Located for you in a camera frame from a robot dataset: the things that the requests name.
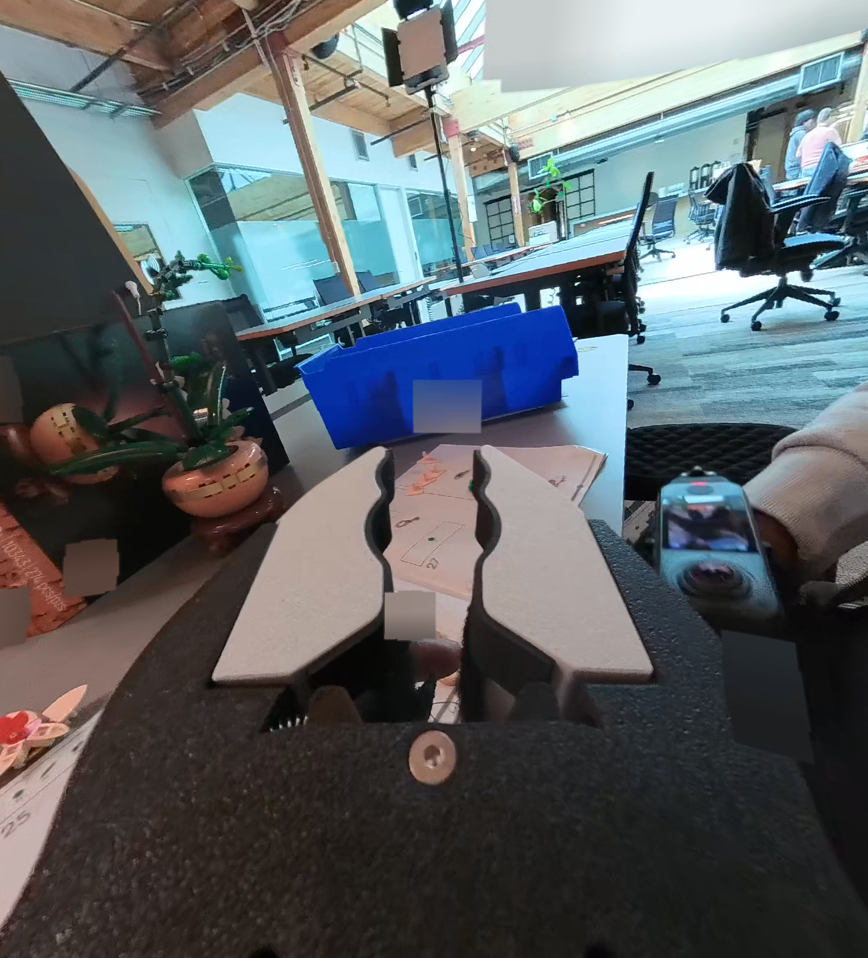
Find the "hanging green plant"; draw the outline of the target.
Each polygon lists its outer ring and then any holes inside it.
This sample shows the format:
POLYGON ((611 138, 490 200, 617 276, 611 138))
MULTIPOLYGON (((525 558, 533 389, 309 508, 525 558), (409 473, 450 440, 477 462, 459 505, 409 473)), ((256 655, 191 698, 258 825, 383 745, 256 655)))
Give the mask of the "hanging green plant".
POLYGON ((552 155, 547 158, 541 175, 543 184, 536 188, 529 204, 531 213, 537 216, 541 215, 546 207, 556 205, 560 198, 565 197, 572 189, 572 186, 562 178, 552 155))

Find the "dark toy set box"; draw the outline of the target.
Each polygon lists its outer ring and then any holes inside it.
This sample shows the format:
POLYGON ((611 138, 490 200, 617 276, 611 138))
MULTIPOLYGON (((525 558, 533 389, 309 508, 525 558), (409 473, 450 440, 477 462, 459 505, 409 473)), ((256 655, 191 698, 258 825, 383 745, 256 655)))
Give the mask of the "dark toy set box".
MULTIPOLYGON (((151 286, 0 71, 0 650, 66 624, 191 532, 180 417, 144 355, 151 286)), ((224 314, 213 333, 249 378, 224 314)))

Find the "person's right hand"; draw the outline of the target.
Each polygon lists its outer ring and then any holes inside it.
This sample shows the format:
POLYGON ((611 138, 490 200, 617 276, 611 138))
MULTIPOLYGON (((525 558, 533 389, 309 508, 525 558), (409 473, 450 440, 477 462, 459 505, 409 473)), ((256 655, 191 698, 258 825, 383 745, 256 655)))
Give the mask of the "person's right hand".
POLYGON ((794 537, 782 523, 758 509, 753 509, 753 518, 778 589, 786 597, 796 595, 801 576, 794 537))

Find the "studio light on stand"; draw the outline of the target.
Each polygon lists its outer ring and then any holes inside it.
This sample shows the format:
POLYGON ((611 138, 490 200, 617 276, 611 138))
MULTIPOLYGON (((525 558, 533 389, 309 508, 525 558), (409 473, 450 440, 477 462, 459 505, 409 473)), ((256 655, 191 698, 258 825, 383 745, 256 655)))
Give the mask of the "studio light on stand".
POLYGON ((453 5, 451 2, 395 1, 392 6, 397 24, 393 29, 381 30, 388 85, 409 95, 424 95, 426 124, 431 127, 433 134, 441 190, 447 209, 454 271, 456 279, 463 281, 459 231, 447 181, 442 125, 435 104, 436 90, 448 80, 449 67, 459 54, 453 5))

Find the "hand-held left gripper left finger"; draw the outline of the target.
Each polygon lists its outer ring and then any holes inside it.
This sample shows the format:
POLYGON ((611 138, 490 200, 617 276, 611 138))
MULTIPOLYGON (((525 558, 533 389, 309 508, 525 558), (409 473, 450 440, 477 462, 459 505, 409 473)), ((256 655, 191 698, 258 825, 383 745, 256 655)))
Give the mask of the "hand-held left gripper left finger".
POLYGON ((369 449, 284 512, 213 683, 295 685, 382 629, 393 466, 391 449, 369 449))

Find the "pink toy flower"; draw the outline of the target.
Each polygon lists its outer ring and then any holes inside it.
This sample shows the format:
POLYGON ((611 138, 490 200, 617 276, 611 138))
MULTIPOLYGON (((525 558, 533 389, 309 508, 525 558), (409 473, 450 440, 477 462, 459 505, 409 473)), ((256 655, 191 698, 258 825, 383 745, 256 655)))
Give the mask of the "pink toy flower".
POLYGON ((68 736, 88 688, 75 687, 40 711, 24 709, 0 715, 0 778, 24 768, 68 736))

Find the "blue plastic bin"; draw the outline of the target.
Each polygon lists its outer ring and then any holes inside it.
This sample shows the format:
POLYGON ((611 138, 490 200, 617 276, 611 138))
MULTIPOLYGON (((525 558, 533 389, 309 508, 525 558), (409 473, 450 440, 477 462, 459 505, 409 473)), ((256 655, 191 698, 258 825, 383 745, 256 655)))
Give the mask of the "blue plastic bin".
POLYGON ((335 449, 482 425, 561 400, 579 355, 560 306, 492 306, 332 346, 299 366, 335 449))

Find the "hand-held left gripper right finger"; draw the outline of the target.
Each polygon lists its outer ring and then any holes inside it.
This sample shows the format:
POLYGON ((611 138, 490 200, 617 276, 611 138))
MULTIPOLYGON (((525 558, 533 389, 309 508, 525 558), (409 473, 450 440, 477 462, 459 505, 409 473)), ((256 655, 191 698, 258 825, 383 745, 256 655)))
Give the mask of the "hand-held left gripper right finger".
POLYGON ((500 449, 474 453, 481 546, 464 624, 464 718, 517 701, 580 719, 588 686, 647 686, 655 667, 580 507, 500 449))

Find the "toy potted plant model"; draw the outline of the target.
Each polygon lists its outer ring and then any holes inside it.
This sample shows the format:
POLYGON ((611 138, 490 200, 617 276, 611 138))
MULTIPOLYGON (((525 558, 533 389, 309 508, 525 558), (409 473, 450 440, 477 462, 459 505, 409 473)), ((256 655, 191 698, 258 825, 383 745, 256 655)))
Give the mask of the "toy potted plant model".
POLYGON ((196 273, 227 280, 241 266, 230 258, 177 252, 142 267, 151 285, 148 305, 135 284, 125 288, 148 322, 143 353, 152 362, 152 383, 180 417, 185 445, 164 473, 163 490, 191 518, 191 533, 212 552, 225 554, 286 509, 264 445, 270 431, 262 422, 263 397, 251 379, 236 376, 234 361, 215 334, 205 334, 189 353, 174 352, 165 317, 167 305, 180 300, 196 273))

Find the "person's right forearm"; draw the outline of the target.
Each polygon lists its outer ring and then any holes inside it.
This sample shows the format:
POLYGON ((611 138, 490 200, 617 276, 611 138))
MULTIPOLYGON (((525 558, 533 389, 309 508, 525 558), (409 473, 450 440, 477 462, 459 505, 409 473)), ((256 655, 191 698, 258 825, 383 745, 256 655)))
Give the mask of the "person's right forearm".
POLYGON ((800 584, 868 542, 868 380, 777 443, 744 493, 794 537, 800 584))

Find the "office chair with jacket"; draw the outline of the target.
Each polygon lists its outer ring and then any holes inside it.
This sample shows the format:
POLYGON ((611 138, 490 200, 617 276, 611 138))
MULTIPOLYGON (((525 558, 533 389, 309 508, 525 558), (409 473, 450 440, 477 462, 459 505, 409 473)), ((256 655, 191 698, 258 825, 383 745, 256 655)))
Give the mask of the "office chair with jacket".
POLYGON ((807 189, 797 197, 771 201, 762 179, 749 163, 736 164, 721 174, 706 192, 720 213, 715 226, 715 269, 732 270, 743 278, 774 276, 773 287, 724 307, 720 322, 735 309, 760 303, 750 320, 752 331, 762 329, 761 314, 781 308, 787 300, 822 306, 826 321, 839 316, 840 299, 833 290, 788 281, 797 273, 811 281, 814 263, 839 256, 849 241, 827 226, 849 178, 850 159, 832 143, 824 146, 807 189))

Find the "white instruction booklet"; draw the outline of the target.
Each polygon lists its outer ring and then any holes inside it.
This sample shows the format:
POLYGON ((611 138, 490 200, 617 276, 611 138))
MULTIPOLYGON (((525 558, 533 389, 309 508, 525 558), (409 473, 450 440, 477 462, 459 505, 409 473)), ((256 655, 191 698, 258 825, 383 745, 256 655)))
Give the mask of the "white instruction booklet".
MULTIPOLYGON (((429 636, 457 643, 470 602, 478 550, 473 532, 476 505, 466 489, 473 450, 440 445, 430 452, 442 474, 425 487, 423 495, 409 497, 407 489, 430 464, 419 459, 395 480, 391 505, 394 539, 385 554, 392 572, 402 575, 393 579, 394 591, 436 597, 436 631, 429 636)), ((606 462, 604 453, 576 446, 500 451, 558 488, 576 506, 606 462)), ((93 709, 92 715, 81 711, 72 721, 68 736, 48 749, 44 757, 31 760, 21 772, 0 778, 0 927, 20 898, 71 771, 102 712, 102 705, 93 709)))

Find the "black mesh office chair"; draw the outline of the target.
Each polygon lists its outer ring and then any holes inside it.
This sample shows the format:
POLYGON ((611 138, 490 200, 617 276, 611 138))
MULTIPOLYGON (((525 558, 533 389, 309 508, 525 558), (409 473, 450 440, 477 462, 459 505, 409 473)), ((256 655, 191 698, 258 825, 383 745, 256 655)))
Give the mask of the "black mesh office chair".
POLYGON ((626 431, 623 520, 681 473, 700 467, 744 485, 769 464, 773 449, 794 433, 770 424, 647 425, 626 431))

